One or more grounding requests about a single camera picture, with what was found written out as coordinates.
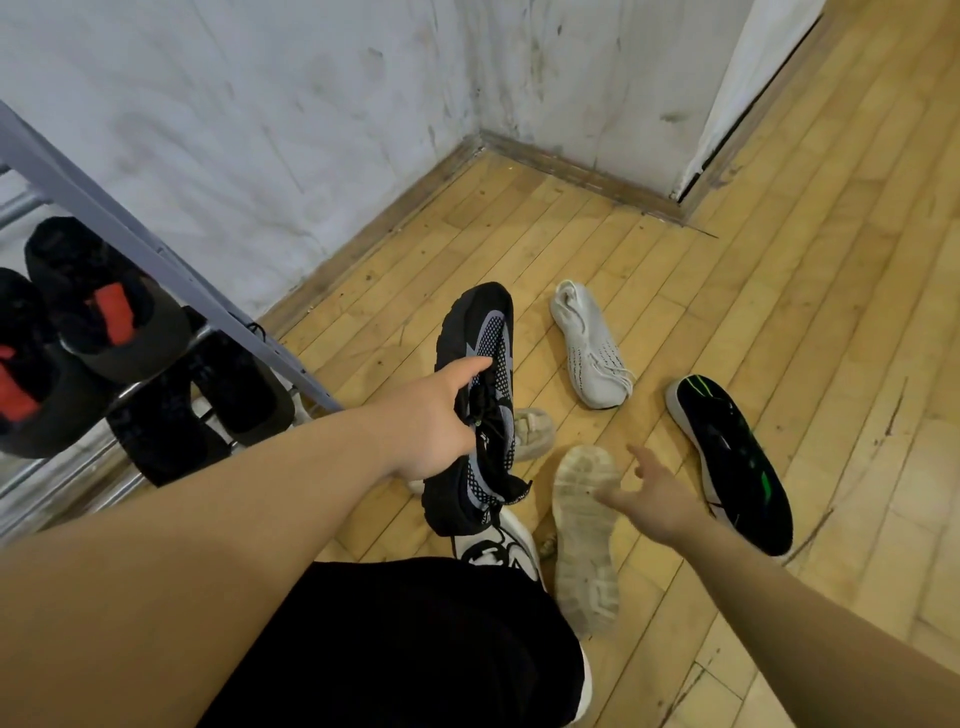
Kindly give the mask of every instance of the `left arm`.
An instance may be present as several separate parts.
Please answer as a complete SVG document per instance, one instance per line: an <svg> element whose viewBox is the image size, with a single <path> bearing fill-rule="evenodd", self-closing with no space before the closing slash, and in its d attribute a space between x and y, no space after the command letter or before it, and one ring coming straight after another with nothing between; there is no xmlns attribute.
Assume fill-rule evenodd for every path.
<svg viewBox="0 0 960 728"><path fill-rule="evenodd" d="M380 478L474 447L461 359L156 493L0 551L5 725L193 725Z"/></svg>

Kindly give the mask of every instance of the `black shoe with green stripe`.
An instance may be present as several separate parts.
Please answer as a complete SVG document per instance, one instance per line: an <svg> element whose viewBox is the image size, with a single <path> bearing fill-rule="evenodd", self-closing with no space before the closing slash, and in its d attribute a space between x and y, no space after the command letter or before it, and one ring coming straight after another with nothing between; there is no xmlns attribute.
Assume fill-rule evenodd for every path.
<svg viewBox="0 0 960 728"><path fill-rule="evenodd" d="M700 451L713 515L771 556L793 544L786 492L740 410L723 387L690 375L666 391L670 415Z"/></svg>

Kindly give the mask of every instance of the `hand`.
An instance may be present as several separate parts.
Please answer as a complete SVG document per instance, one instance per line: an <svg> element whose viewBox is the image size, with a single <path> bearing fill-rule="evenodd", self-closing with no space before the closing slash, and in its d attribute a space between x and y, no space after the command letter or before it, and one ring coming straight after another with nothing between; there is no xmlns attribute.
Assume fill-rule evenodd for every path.
<svg viewBox="0 0 960 728"><path fill-rule="evenodd" d="M453 410L467 383L493 364L488 356L450 362L438 372L397 387L371 407L387 428L384 437L396 453L394 473L422 480L445 470L476 448L476 435Z"/></svg>
<svg viewBox="0 0 960 728"><path fill-rule="evenodd" d="M690 529L708 518L703 505L652 450L633 445L627 450L636 458L634 472L643 478L643 487L639 491L607 488L594 497L630 519L652 541L676 547Z"/></svg>

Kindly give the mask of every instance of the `beige sneaker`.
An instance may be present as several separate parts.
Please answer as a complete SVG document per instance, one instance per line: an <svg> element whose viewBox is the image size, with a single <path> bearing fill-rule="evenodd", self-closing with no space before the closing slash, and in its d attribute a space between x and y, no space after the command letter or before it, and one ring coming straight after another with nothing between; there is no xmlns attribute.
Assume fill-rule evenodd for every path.
<svg viewBox="0 0 960 728"><path fill-rule="evenodd" d="M514 411L514 436L514 462L522 463L549 452L557 439L557 428L553 418L542 409L524 407ZM423 495L422 480L413 480L407 487L415 496Z"/></svg>
<svg viewBox="0 0 960 728"><path fill-rule="evenodd" d="M581 640L609 628L620 608L610 536L617 514L593 499L598 488L619 487L612 456L578 445L560 462L553 484L557 523L557 604Z"/></svg>

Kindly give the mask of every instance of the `leg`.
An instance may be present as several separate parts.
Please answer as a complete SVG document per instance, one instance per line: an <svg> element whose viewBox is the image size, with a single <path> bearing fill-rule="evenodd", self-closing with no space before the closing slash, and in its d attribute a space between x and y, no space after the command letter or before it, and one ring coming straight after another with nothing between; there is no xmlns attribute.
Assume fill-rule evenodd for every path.
<svg viewBox="0 0 960 728"><path fill-rule="evenodd" d="M567 724L580 645L540 584L488 556L312 565L202 724Z"/></svg>

